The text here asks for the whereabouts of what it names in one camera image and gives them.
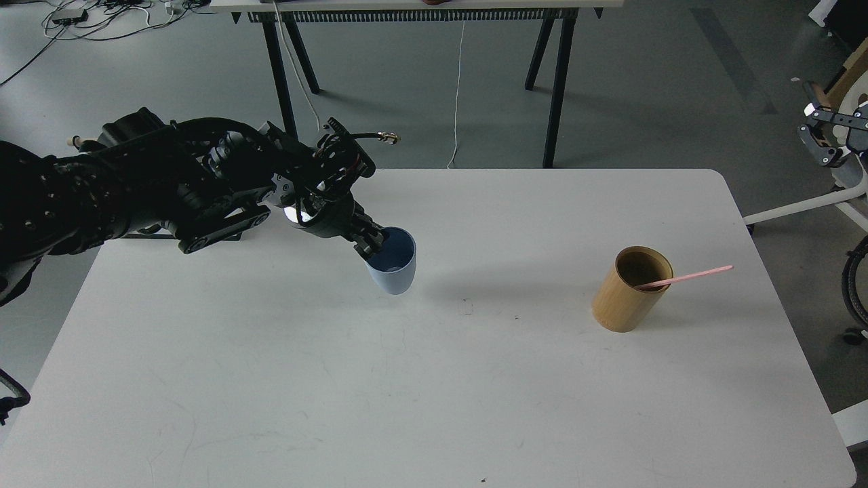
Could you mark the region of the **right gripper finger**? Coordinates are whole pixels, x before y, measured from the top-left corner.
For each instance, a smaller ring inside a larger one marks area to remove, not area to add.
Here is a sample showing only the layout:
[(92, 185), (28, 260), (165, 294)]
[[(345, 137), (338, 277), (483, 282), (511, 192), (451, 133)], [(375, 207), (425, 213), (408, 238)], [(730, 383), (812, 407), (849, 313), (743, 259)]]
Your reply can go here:
[(803, 81), (808, 103), (803, 136), (866, 136), (866, 80), (849, 84), (837, 99), (814, 81)]
[(816, 164), (827, 169), (837, 169), (843, 164), (844, 151), (828, 142), (821, 129), (804, 123), (797, 133)]

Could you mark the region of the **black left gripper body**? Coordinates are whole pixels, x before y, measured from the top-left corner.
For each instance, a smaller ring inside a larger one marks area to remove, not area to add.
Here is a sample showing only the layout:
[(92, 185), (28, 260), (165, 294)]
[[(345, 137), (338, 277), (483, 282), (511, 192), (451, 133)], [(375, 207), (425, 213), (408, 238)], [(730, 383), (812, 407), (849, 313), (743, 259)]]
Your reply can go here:
[(301, 200), (285, 207), (285, 216), (294, 228), (323, 239), (341, 236), (366, 246), (367, 238), (371, 236), (371, 220), (353, 195), (332, 203), (326, 201), (320, 207), (313, 204), (313, 201)]

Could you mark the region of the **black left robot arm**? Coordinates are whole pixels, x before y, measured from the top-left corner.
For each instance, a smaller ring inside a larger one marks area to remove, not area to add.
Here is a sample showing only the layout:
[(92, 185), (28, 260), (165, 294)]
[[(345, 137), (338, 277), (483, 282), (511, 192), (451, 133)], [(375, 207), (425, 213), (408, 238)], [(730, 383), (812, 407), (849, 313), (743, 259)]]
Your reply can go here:
[(146, 108), (108, 123), (71, 157), (1, 148), (2, 303), (21, 296), (45, 256), (97, 248), (164, 229), (195, 253), (288, 211), (308, 234), (350, 241), (372, 259), (390, 240), (351, 194), (376, 166), (359, 145), (387, 132), (351, 133), (335, 119), (313, 146), (276, 125), (218, 117), (164, 123)]

